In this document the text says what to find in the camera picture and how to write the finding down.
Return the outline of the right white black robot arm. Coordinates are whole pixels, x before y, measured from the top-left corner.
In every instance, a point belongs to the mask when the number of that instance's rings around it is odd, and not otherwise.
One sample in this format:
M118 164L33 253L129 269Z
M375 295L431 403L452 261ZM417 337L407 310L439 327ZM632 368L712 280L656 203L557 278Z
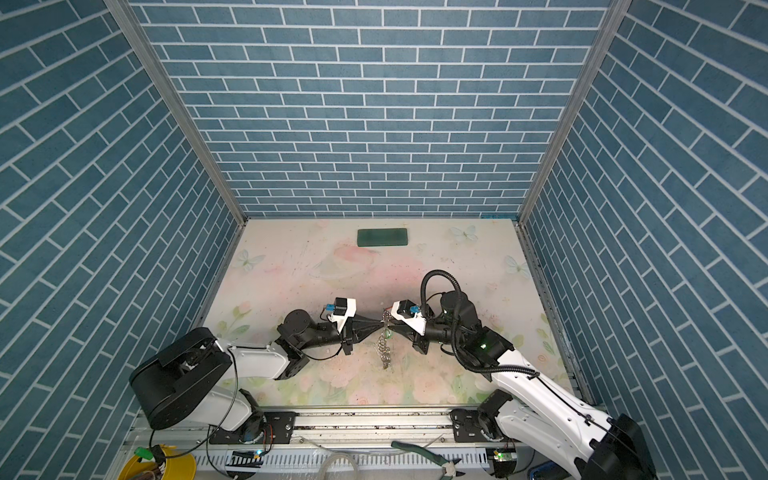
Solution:
M639 425L612 417L581 400L533 367L511 341L480 321L458 281L432 270L421 281L418 302L390 309L393 325L418 346L450 346L467 371L494 390L478 408L478 421L493 440L519 440L574 479L654 479L656 468Z

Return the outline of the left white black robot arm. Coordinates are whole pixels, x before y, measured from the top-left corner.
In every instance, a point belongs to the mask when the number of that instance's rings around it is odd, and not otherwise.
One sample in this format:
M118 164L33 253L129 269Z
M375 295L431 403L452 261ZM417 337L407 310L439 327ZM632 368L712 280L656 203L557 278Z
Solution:
M352 307L334 307L320 321L297 309L278 325L278 338L263 347L234 345L198 327L139 365L129 384L154 430L191 421L233 432L258 410L243 379L289 379L315 359L307 349L336 346L349 355L383 326L383 320L357 316Z

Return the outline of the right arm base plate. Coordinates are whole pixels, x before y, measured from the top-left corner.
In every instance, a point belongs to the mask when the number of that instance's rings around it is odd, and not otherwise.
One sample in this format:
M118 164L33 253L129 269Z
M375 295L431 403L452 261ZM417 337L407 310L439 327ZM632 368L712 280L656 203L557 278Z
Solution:
M527 434L513 419L483 409L455 408L449 418L456 443L523 441Z

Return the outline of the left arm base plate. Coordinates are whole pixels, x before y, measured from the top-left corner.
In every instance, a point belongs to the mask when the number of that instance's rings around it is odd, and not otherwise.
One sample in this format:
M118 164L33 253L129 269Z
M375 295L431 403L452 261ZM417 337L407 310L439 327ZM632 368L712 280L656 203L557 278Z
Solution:
M288 444L293 435L296 414L289 411L267 411L252 414L233 431L218 430L210 439L213 445Z

